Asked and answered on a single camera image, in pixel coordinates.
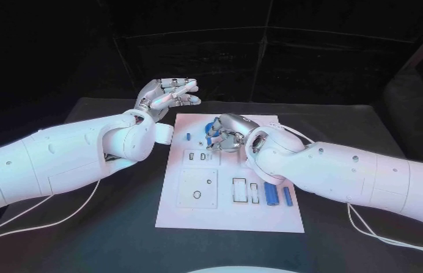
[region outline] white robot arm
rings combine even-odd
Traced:
[[[206,136],[216,131],[223,141],[207,149],[245,147],[246,164],[268,183],[287,178],[321,197],[423,221],[423,163],[323,142],[304,146],[280,124],[258,126],[235,114],[219,116]]]
[[[155,122],[168,107],[200,103],[186,94],[196,90],[194,79],[152,80],[134,109],[43,129],[0,148],[0,207],[72,191],[142,161],[154,143],[171,141],[173,127]]]

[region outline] black table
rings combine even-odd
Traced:
[[[82,98],[66,122],[121,113],[132,100]],[[401,157],[369,106],[206,102],[177,112],[277,114],[313,140]],[[304,234],[154,228],[168,146],[155,144],[142,162],[105,178],[82,211],[64,223],[0,238],[0,272],[187,272],[213,266],[262,266],[297,272],[421,272],[423,253],[362,235],[346,206],[298,189]],[[93,185],[56,195],[1,231],[60,220]],[[2,220],[38,199],[10,205]],[[370,208],[357,211],[383,236],[423,244],[423,223]]]

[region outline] white cable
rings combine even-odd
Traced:
[[[282,128],[285,128],[291,133],[294,133],[295,135],[298,135],[300,137],[303,137],[310,143],[313,143],[314,141],[307,138],[298,131],[295,131],[293,128],[290,128],[288,126],[281,125]]]
[[[90,200],[90,198],[92,198],[92,195],[93,195],[93,193],[95,193],[95,190],[96,190],[96,187],[98,187],[98,184],[99,184],[99,180],[96,181],[96,185],[95,185],[95,188],[93,188],[93,190],[92,190],[92,193],[90,193],[90,195],[88,196],[88,199],[86,199],[86,201],[85,201],[85,203],[82,204],[82,206],[77,208],[77,210],[64,218],[64,219],[62,219],[60,221],[57,221],[57,222],[54,222],[54,223],[51,223],[51,224],[46,224],[46,225],[41,225],[41,226],[36,226],[36,227],[30,227],[30,228],[24,228],[24,229],[18,229],[18,230],[12,230],[12,231],[10,231],[10,232],[5,232],[5,233],[2,233],[1,235],[0,235],[0,237],[1,236],[5,236],[5,235],[10,235],[10,234],[12,234],[12,233],[17,233],[17,232],[23,232],[23,231],[28,231],[28,230],[36,230],[36,229],[40,229],[40,228],[46,228],[46,227],[50,227],[50,226],[54,226],[54,225],[57,225],[57,224],[60,224],[63,221],[66,221],[79,211],[80,211],[80,209],[83,208],[83,206],[86,205],[86,203],[88,203],[88,201]]]
[[[49,198],[51,198],[53,195],[50,195],[47,198],[44,198],[36,205],[33,205],[25,211],[23,211],[20,214],[17,214],[11,219],[8,219],[5,222],[0,224],[0,227],[4,226],[8,222],[11,222],[15,218],[18,218],[23,214],[25,214],[33,208],[38,207],[40,204],[43,204],[44,201],[47,201]]]
[[[407,248],[411,248],[411,249],[415,249],[415,250],[423,250],[423,247],[414,246],[412,244],[407,244],[407,243],[404,243],[404,242],[401,242],[401,241],[395,241],[394,239],[383,238],[382,236],[378,236],[378,235],[373,233],[372,229],[369,228],[368,224],[365,223],[363,219],[360,218],[357,212],[355,211],[355,209],[353,209],[353,207],[352,207],[352,205],[350,205],[349,203],[346,203],[346,207],[347,207],[347,218],[349,218],[350,224],[352,224],[352,226],[355,227],[355,229],[356,229],[362,234],[365,234],[365,235],[368,235],[368,236],[376,238],[379,241],[382,241],[382,242],[386,243],[386,244],[391,244],[392,246],[407,247]],[[370,232],[370,234],[369,234],[368,232],[362,231],[362,230],[355,226],[355,223],[353,223],[352,218],[350,218],[350,210],[349,210],[349,209],[352,209],[352,211],[353,211],[353,213],[355,213],[357,219],[360,220],[360,222],[362,222],[365,228],[368,229],[368,231]]]

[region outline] white paper sheet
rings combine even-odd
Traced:
[[[277,186],[280,204],[268,206],[264,181],[245,167],[243,150],[236,153],[204,150],[204,125],[217,116],[176,116],[155,227],[303,233],[293,183],[285,180]],[[259,125],[277,122],[275,115],[243,116]],[[200,160],[200,154],[204,154],[204,160]],[[246,203],[233,202],[233,178],[245,179]],[[256,183],[258,204],[252,203],[251,183]],[[291,207],[285,205],[284,186],[290,189]]]

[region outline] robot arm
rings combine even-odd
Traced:
[[[321,197],[423,221],[421,163],[323,142],[304,146],[277,123],[248,132],[242,146],[246,164],[268,183],[287,178]]]
[[[0,207],[72,191],[142,161],[154,143],[171,141],[173,127],[155,122],[168,107],[200,103],[186,94],[196,90],[194,79],[152,80],[134,109],[43,129],[0,148]]]

